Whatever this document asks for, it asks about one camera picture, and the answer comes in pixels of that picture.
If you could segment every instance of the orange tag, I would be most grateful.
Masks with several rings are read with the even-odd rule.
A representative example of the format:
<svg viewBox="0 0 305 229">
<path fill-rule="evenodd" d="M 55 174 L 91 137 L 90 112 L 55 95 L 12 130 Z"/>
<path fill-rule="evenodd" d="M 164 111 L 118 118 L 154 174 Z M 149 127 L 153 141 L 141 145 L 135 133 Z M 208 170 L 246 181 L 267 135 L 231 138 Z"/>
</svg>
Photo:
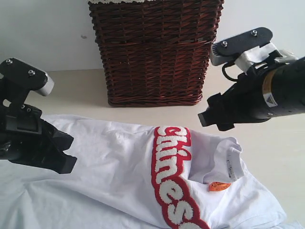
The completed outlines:
<svg viewBox="0 0 305 229">
<path fill-rule="evenodd" d="M 209 191 L 210 192 L 219 192 L 222 190 L 225 190 L 227 188 L 229 188 L 231 184 L 227 184 L 227 183 L 221 183 L 221 182 L 213 182 L 209 185 Z"/>
</svg>

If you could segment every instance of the white table surface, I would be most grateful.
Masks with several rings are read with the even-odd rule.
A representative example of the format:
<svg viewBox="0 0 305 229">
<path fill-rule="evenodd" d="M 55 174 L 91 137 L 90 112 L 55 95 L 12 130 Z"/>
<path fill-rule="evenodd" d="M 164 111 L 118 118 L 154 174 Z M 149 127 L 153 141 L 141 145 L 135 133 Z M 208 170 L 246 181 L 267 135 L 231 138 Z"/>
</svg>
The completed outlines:
<svg viewBox="0 0 305 229">
<path fill-rule="evenodd" d="M 238 72 L 229 71 L 232 76 Z M 143 125 L 181 125 L 213 135 L 234 136 L 242 145 L 249 170 L 278 198 L 289 221 L 305 225 L 305 114 L 274 118 L 262 124 L 244 124 L 227 132 L 216 126 L 201 127 L 197 114 L 207 108 L 206 99 L 224 92 L 231 82 L 220 67 L 209 67 L 203 100 L 195 106 L 113 108 L 107 103 L 103 70 L 50 72 L 55 87 L 48 97 L 30 93 L 26 103 L 44 114 L 73 114 L 100 120 Z"/>
</svg>

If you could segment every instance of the screw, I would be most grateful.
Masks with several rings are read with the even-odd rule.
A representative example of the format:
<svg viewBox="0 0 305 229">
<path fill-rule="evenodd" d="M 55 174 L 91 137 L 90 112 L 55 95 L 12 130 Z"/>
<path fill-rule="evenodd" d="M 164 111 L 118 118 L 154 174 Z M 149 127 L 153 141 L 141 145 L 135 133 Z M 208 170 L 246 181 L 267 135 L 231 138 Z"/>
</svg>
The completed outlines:
<svg viewBox="0 0 305 229">
<path fill-rule="evenodd" d="M 257 31 L 256 30 L 252 30 L 251 35 L 256 37 L 257 36 Z"/>
<path fill-rule="evenodd" d="M 227 46 L 228 46 L 228 42 L 223 41 L 223 42 L 221 43 L 221 46 L 223 46 L 223 47 L 227 47 Z"/>
<path fill-rule="evenodd" d="M 7 60 L 5 61 L 5 63 L 6 63 L 7 65 L 11 65 L 11 64 L 13 63 L 13 61 L 12 61 L 11 59 L 7 59 Z"/>
<path fill-rule="evenodd" d="M 29 76 L 33 76 L 33 75 L 35 75 L 36 73 L 35 73 L 33 70 L 29 70 L 29 71 L 28 71 L 28 74 L 29 74 Z"/>
</svg>

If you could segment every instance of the brown wicker basket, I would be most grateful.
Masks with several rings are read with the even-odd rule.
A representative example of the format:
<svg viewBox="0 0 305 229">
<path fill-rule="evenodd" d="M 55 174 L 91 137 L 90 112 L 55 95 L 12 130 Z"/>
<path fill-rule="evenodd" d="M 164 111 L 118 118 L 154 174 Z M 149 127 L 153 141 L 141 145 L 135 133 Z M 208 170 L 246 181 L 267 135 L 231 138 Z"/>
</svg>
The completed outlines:
<svg viewBox="0 0 305 229">
<path fill-rule="evenodd" d="M 199 102 L 222 4 L 223 0 L 89 2 L 109 104 Z"/>
</svg>

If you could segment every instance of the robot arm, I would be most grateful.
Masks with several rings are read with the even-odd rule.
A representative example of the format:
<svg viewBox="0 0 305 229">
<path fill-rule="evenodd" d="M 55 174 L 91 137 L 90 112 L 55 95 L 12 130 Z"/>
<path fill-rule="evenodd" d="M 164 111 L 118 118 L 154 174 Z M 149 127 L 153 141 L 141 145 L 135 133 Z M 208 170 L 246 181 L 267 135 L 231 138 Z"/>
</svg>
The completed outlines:
<svg viewBox="0 0 305 229">
<path fill-rule="evenodd" d="M 24 104 L 30 91 L 51 93 L 54 82 L 44 71 L 18 59 L 0 64 L 0 159 L 70 173 L 77 158 L 63 153 L 73 137 L 41 119 L 42 111 Z"/>
<path fill-rule="evenodd" d="M 271 38 L 269 29 L 257 28 L 212 46 L 212 64 L 224 64 L 223 74 L 236 83 L 224 94 L 208 98 L 209 107 L 198 114 L 202 126 L 216 124 L 227 131 L 235 123 L 261 123 L 305 112 L 305 57 L 298 60 L 277 50 Z M 237 79 L 225 72 L 232 65 L 243 71 Z"/>
</svg>

